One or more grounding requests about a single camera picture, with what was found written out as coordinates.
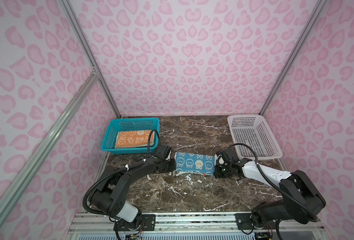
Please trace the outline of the blue patterned towel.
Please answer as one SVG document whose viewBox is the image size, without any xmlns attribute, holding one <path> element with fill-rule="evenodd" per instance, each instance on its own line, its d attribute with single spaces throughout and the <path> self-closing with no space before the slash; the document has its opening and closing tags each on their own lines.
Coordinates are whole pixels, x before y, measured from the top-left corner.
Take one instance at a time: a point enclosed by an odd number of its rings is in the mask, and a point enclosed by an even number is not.
<svg viewBox="0 0 354 240">
<path fill-rule="evenodd" d="M 176 171 L 213 176 L 215 157 L 189 153 L 175 153 Z"/>
</svg>

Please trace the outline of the white plastic basket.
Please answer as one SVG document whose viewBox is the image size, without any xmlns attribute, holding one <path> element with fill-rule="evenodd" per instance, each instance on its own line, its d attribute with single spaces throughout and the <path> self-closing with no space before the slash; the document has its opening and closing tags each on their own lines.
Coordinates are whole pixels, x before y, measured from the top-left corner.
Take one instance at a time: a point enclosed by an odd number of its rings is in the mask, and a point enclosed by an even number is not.
<svg viewBox="0 0 354 240">
<path fill-rule="evenodd" d="M 234 143 L 251 147 L 260 161 L 280 159 L 283 152 L 263 116 L 233 115 L 227 118 Z"/>
</svg>

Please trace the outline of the orange patterned towel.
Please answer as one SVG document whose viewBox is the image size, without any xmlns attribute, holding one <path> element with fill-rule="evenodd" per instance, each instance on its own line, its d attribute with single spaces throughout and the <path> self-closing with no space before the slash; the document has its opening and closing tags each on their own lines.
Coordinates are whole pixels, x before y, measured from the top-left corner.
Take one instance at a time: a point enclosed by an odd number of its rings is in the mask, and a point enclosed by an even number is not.
<svg viewBox="0 0 354 240">
<path fill-rule="evenodd" d="M 148 146 L 150 130 L 118 132 L 115 148 L 143 148 Z"/>
</svg>

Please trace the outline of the teal plastic basket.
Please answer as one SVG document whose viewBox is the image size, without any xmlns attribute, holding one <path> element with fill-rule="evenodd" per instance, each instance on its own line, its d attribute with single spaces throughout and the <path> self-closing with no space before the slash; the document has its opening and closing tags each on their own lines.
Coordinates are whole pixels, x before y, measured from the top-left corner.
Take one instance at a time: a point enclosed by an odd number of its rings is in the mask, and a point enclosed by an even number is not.
<svg viewBox="0 0 354 240">
<path fill-rule="evenodd" d="M 160 132 L 160 120 L 158 118 L 131 118 L 131 119 L 115 119 L 112 120 L 104 135 L 101 150 L 110 152 L 111 154 L 142 154 L 147 152 L 148 137 L 145 138 L 144 147 L 131 147 L 118 149 L 116 143 L 118 142 L 119 132 L 129 131 L 151 131 L 157 130 Z"/>
</svg>

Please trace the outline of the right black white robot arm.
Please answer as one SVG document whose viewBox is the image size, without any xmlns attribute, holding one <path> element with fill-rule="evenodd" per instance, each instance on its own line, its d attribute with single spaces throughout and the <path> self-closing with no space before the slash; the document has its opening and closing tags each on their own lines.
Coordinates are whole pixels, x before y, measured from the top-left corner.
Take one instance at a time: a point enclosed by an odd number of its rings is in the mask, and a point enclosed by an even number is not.
<svg viewBox="0 0 354 240">
<path fill-rule="evenodd" d="M 214 175 L 256 180 L 281 194 L 281 200 L 261 203 L 252 209 L 251 225 L 257 229 L 278 220 L 295 220 L 304 225 L 318 222 L 318 214 L 326 206 L 325 199 L 303 171 L 279 171 L 246 158 L 233 162 L 218 158 Z"/>
</svg>

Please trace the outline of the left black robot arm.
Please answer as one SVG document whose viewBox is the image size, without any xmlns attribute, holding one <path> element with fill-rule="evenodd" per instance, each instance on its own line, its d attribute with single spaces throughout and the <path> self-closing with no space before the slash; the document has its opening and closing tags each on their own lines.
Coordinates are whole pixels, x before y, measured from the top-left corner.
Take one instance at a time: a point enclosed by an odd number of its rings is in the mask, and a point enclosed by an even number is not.
<svg viewBox="0 0 354 240">
<path fill-rule="evenodd" d="M 105 215 L 138 226 L 141 210 L 127 201 L 130 186 L 151 174 L 169 173 L 176 170 L 174 158 L 160 159 L 152 155 L 119 168 L 109 168 L 86 191 L 84 209 L 92 214 Z"/>
</svg>

